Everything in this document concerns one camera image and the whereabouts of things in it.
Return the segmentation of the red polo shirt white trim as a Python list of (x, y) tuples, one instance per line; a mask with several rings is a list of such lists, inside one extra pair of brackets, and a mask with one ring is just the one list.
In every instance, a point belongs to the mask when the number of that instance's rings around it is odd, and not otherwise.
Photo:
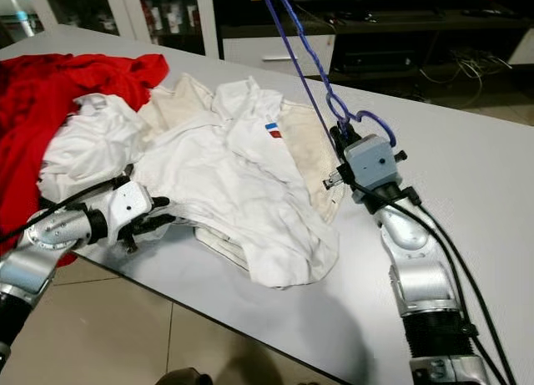
[(0, 227), (11, 235), (38, 212), (43, 153), (72, 113), (69, 54), (31, 54), (0, 67)]

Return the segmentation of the black TV stand white drawer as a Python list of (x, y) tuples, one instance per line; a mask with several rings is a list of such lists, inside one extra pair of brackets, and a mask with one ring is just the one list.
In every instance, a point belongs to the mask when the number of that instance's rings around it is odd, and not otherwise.
[[(316, 79), (279, 0), (214, 0), (221, 56)], [(534, 102), (534, 0), (289, 0), (335, 84), (419, 101)]]

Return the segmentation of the white collared shirt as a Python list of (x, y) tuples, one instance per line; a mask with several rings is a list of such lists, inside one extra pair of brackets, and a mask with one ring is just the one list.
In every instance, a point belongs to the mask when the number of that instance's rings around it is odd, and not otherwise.
[(41, 196), (59, 202), (121, 175), (144, 152), (144, 119), (118, 95), (87, 94), (49, 142), (38, 176)]

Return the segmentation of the white table black legs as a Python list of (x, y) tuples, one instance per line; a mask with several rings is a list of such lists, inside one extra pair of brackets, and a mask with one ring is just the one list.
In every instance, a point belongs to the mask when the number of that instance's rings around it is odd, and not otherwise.
[[(344, 86), (335, 93), (396, 133), (408, 155), (401, 178), (457, 244), (519, 385), (534, 385), (534, 128)], [(255, 285), (183, 227), (132, 256), (96, 246), (79, 254), (337, 382), (411, 385), (379, 228), (350, 197), (333, 227), (340, 258), (330, 274), (285, 290)]]

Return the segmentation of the plain red garment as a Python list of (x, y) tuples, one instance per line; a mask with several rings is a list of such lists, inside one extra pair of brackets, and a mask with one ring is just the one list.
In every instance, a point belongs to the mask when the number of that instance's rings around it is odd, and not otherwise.
[(147, 99), (170, 72), (163, 54), (142, 54), (137, 58), (107, 54), (77, 54), (56, 63), (56, 71), (83, 94), (112, 94), (127, 101)]

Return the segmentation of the white glass door cabinet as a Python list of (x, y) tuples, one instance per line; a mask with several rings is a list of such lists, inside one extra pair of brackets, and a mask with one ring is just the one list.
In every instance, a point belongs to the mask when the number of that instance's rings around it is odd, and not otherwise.
[(70, 26), (220, 57), (213, 0), (30, 0), (46, 29)]

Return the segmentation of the pale teal plastic object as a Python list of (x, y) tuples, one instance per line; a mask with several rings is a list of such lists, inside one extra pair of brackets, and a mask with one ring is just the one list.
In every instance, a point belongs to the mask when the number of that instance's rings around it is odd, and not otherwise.
[(16, 18), (16, 22), (27, 38), (34, 37), (38, 33), (38, 23), (35, 23), (35, 12), (32, 0), (10, 0), (13, 7), (13, 13)]

